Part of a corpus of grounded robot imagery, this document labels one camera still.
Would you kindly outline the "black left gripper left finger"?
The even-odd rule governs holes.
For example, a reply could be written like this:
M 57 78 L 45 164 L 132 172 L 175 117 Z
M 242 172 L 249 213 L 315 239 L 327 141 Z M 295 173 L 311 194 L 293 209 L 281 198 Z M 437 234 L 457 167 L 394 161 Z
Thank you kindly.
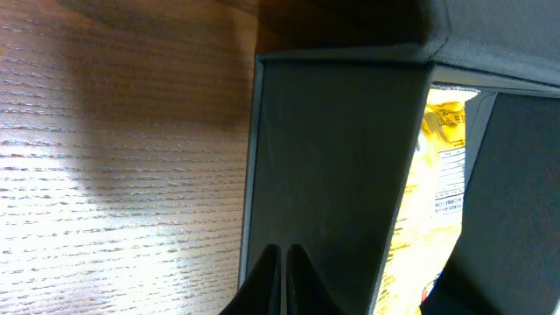
M 234 298 L 220 315 L 279 315 L 280 247 L 267 245 Z

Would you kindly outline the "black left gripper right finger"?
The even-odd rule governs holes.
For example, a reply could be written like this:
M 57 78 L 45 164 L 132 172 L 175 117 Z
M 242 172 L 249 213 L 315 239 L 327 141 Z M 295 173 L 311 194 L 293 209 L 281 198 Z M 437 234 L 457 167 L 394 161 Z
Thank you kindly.
M 342 315 L 314 269 L 305 249 L 291 245 L 286 260 L 288 315 Z

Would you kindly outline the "yellow snack bag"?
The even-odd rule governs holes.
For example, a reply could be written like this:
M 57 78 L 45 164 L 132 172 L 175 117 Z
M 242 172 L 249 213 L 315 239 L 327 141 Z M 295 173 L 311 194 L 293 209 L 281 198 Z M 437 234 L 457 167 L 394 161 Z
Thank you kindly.
M 469 87 L 433 86 L 391 237 L 374 315 L 418 314 L 462 229 Z

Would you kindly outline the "black box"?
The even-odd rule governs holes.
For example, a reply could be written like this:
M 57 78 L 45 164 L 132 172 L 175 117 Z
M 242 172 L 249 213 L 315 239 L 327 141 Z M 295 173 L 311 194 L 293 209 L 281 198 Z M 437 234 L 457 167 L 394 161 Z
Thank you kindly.
M 418 314 L 559 311 L 559 4 L 261 1 L 238 290 L 301 245 L 374 314 L 433 86 L 467 101 L 460 236 Z

